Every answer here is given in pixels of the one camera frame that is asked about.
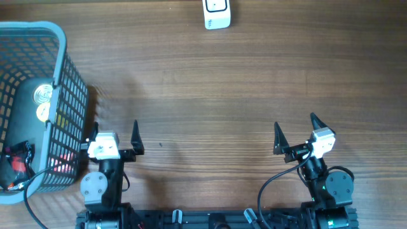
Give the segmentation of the silver top tin can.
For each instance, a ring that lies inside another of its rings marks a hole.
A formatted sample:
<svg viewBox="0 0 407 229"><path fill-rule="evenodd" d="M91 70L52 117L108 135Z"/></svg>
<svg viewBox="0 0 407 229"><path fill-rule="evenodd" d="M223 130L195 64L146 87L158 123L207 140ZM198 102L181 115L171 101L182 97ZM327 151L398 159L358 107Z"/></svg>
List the silver top tin can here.
<svg viewBox="0 0 407 229"><path fill-rule="evenodd" d="M38 85L33 92L32 99L35 104L40 105L50 102L52 99L53 87L51 84L43 83Z"/></svg>

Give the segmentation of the red juice carton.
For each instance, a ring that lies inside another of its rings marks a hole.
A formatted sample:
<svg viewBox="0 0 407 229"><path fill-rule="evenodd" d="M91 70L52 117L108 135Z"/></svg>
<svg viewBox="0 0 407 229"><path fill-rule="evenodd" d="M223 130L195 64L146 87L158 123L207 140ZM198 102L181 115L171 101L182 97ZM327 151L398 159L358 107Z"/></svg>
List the red juice carton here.
<svg viewBox="0 0 407 229"><path fill-rule="evenodd" d="M49 166L54 172L61 172L66 174L74 174L78 162L78 157L74 153L66 153L51 157L49 159Z"/></svg>

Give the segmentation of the yellow lid jar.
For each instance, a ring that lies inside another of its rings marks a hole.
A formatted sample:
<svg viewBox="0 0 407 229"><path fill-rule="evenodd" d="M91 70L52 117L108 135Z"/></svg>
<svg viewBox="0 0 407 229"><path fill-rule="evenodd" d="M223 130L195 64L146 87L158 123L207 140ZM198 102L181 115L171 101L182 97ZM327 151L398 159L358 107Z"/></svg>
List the yellow lid jar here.
<svg viewBox="0 0 407 229"><path fill-rule="evenodd" d="M36 116L37 116L38 120L40 120L41 122L45 122L48 119L49 113L50 113L50 103L49 102L40 104L36 110Z"/></svg>

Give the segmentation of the black red snack packet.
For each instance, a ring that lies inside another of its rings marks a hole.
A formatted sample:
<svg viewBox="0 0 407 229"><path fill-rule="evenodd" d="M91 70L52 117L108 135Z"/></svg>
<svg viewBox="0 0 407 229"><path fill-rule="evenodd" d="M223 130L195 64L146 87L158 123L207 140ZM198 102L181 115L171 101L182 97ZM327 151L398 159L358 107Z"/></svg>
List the black red snack packet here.
<svg viewBox="0 0 407 229"><path fill-rule="evenodd" d="M29 141L5 147L1 152L1 188L20 191L35 172L32 169L35 149Z"/></svg>

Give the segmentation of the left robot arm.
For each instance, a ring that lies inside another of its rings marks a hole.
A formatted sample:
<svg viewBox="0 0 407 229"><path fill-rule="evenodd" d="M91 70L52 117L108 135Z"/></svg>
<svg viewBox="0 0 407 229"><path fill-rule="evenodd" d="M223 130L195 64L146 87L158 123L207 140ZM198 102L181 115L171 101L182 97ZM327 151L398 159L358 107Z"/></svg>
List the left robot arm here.
<svg viewBox="0 0 407 229"><path fill-rule="evenodd" d="M139 133L138 122L134 121L130 149L119 148L118 134L100 131L94 123L92 134L81 145L89 159L99 165L96 172L89 172L80 182L85 210L76 215L76 228L144 228L141 217L129 203L121 201L127 191L123 183L129 183L124 164L135 162L137 155L144 154L144 145Z"/></svg>

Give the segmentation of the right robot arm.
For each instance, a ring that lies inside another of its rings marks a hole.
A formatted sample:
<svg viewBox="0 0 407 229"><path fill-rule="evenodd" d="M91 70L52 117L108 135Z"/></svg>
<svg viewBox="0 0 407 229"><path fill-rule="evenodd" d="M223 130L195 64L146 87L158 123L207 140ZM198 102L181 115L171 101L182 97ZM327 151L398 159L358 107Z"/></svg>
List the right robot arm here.
<svg viewBox="0 0 407 229"><path fill-rule="evenodd" d="M313 131L303 144L290 146L280 125L274 124L273 153L284 155L285 163L297 162L296 171L312 200L286 215L294 228L350 228L347 206L351 205L354 175L344 167L328 167L323 156L333 149L336 132L310 114Z"/></svg>

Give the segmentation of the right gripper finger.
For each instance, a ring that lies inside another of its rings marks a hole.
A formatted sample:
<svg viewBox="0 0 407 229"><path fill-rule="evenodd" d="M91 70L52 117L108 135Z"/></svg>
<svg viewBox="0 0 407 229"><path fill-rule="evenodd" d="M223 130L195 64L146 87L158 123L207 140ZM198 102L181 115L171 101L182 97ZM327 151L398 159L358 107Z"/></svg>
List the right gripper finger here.
<svg viewBox="0 0 407 229"><path fill-rule="evenodd" d="M274 155L282 155L286 154L290 148L289 143L281 130L280 125L275 122L274 123L274 144L273 144L273 154Z"/></svg>
<svg viewBox="0 0 407 229"><path fill-rule="evenodd" d="M314 129L314 133L328 132L335 134L335 131L328 127L315 113L310 113L310 120Z"/></svg>

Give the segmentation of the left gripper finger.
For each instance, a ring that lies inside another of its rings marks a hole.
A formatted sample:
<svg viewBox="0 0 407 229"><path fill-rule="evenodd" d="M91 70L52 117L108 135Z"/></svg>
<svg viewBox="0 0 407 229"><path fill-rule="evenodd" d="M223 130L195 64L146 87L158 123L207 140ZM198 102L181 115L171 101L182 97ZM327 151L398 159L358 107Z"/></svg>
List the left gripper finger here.
<svg viewBox="0 0 407 229"><path fill-rule="evenodd" d="M99 133L99 124L95 121L92 125L91 132L88 135L88 137L85 139L85 141L88 143L95 141L98 133Z"/></svg>
<svg viewBox="0 0 407 229"><path fill-rule="evenodd" d="M136 155L144 155L144 145L142 143L142 139L139 133L139 126L137 120L134 120L130 143Z"/></svg>

